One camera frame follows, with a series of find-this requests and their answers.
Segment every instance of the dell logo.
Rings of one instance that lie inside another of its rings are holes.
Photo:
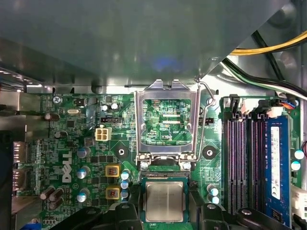
[[[71,183],[71,151],[68,152],[68,154],[63,154],[63,158],[67,158],[66,161],[63,161],[63,172],[64,175],[62,177],[62,182],[63,183]]]

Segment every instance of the blue ram module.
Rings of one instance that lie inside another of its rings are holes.
[[[265,123],[265,214],[291,227],[290,149],[287,116]]]

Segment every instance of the electrolytic capacitor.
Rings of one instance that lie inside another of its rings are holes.
[[[120,106],[117,103],[112,103],[111,104],[111,109],[116,112],[116,111],[118,111],[120,109]]]
[[[130,170],[129,169],[124,169],[123,172],[121,173],[120,177],[122,180],[127,180],[130,176]]]
[[[127,189],[127,188],[129,187],[129,182],[130,182],[129,179],[123,180],[123,181],[120,183],[120,187],[121,187],[122,189]]]
[[[217,196],[219,194],[219,190],[213,184],[207,186],[207,191],[213,196]]]
[[[120,192],[120,196],[122,199],[126,199],[129,197],[129,190],[128,189],[123,189],[121,192]]]
[[[58,131],[54,134],[54,138],[60,139],[60,138],[66,138],[68,136],[68,133],[66,131]]]
[[[217,196],[213,196],[211,194],[207,195],[207,199],[209,202],[213,203],[213,204],[218,204],[220,202],[220,199]]]
[[[43,191],[41,195],[39,195],[39,198],[46,200],[55,190],[56,189],[54,187],[50,186],[45,191]]]
[[[57,209],[61,204],[63,204],[64,200],[62,197],[58,198],[55,202],[50,202],[49,203],[49,209],[50,210],[55,210]]]
[[[45,120],[47,121],[59,121],[60,120],[59,114],[52,114],[52,113],[46,113],[45,114]]]
[[[298,161],[294,161],[291,163],[291,169],[293,171],[298,171],[301,168],[301,164]]]
[[[91,154],[91,149],[89,147],[83,147],[81,149],[78,149],[77,156],[79,158],[85,158],[88,157]]]
[[[77,177],[79,179],[84,179],[87,175],[90,174],[90,168],[87,166],[83,166],[82,168],[78,169],[77,171]]]
[[[110,110],[110,107],[107,104],[103,104],[101,106],[101,111],[102,112],[108,112]]]
[[[77,201],[83,203],[86,199],[90,196],[90,191],[87,188],[83,188],[80,190],[79,194],[77,195]]]
[[[296,150],[296,151],[294,152],[294,157],[295,157],[296,159],[298,159],[298,160],[303,159],[304,156],[305,156],[304,152],[303,152],[302,150],[300,150],[300,149],[299,149],[299,150]]]
[[[57,188],[56,191],[54,191],[50,196],[49,200],[51,202],[56,201],[58,198],[60,198],[64,193],[64,190],[62,188]]]

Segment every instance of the ram slot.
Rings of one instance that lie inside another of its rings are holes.
[[[263,211],[264,121],[248,122],[248,207]]]
[[[257,196],[257,200],[258,200],[258,211],[260,212],[264,212],[265,209],[265,122],[264,121],[260,121],[258,123],[258,129],[259,129],[259,144],[258,144],[258,148],[260,149],[259,151],[259,161],[258,161],[258,196]]]
[[[247,207],[247,121],[241,124],[241,207]]]
[[[246,150],[246,121],[228,120],[224,123],[224,150],[227,154],[227,200],[226,210],[235,214],[247,206],[247,150]]]

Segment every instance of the yellow wire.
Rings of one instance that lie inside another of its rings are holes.
[[[276,49],[281,49],[281,48],[285,48],[287,46],[293,45],[295,43],[302,41],[305,38],[307,38],[307,31],[304,31],[302,34],[293,38],[292,40],[279,44],[279,45],[258,48],[258,49],[235,49],[230,55],[243,56],[243,55],[263,54],[263,53],[267,53],[270,51],[274,51]]]

